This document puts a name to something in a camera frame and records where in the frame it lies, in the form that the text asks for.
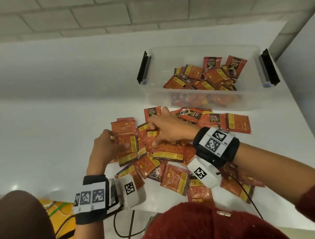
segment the person's right arm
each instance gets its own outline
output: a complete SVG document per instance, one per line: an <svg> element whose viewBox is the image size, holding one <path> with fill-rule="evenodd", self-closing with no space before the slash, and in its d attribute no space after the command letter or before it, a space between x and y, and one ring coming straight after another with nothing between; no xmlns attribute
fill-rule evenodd
<svg viewBox="0 0 315 239"><path fill-rule="evenodd" d="M164 140L192 141L200 130L200 127L178 119L166 107L163 107L162 116L150 117L149 123L151 129L161 129L153 146ZM315 185L314 168L245 143L240 143L233 163L293 204Z"/></svg>

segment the black wristband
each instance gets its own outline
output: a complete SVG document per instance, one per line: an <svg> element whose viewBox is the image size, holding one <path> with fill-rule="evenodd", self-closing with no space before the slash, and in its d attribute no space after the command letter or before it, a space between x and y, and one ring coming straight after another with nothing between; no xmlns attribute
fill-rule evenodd
<svg viewBox="0 0 315 239"><path fill-rule="evenodd" d="M208 132L208 130L208 127L201 128L201 130L199 130L192 142L193 146L196 149L196 155L211 163L217 168L223 167L227 161L232 162L239 147L239 139L234 137L230 144L227 146L226 150L221 155L221 157L219 157L199 144L199 142Z"/></svg>
<svg viewBox="0 0 315 239"><path fill-rule="evenodd" d="M105 202L109 201L109 182L105 175L89 175L83 178L83 185L106 182ZM93 222L103 221L106 218L107 209L97 209L90 212L76 214L76 224L85 225Z"/></svg>

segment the maroon shirt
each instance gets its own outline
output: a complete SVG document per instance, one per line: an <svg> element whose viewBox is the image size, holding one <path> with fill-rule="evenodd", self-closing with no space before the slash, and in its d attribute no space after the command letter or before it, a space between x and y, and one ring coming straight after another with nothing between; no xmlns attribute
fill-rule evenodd
<svg viewBox="0 0 315 239"><path fill-rule="evenodd" d="M315 186L300 198L295 208L315 221ZM255 215L224 212L195 202L181 203L161 214L151 223L143 238L288 239Z"/></svg>

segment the cinder block wall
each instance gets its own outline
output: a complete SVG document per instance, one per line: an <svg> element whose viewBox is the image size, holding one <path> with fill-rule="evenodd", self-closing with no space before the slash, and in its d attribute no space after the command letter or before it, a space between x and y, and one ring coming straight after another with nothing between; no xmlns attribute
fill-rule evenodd
<svg viewBox="0 0 315 239"><path fill-rule="evenodd" d="M0 42L287 20L278 57L312 16L315 0L0 0Z"/></svg>

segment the plastic storage bin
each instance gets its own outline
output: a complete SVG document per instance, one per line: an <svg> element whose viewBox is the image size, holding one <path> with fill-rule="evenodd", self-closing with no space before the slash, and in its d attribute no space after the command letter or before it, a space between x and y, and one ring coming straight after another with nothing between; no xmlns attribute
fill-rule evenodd
<svg viewBox="0 0 315 239"><path fill-rule="evenodd" d="M155 47L148 51L151 61L141 82L142 89L153 105L168 107L211 108L228 110L252 110L268 97L272 88L264 88L259 72L263 72L258 61L261 49L258 46L208 45ZM244 58L247 61L235 87L237 91L221 90L173 90L163 85L174 74L175 67L192 64L202 67L205 56L222 57L224 65L228 56Z"/></svg>

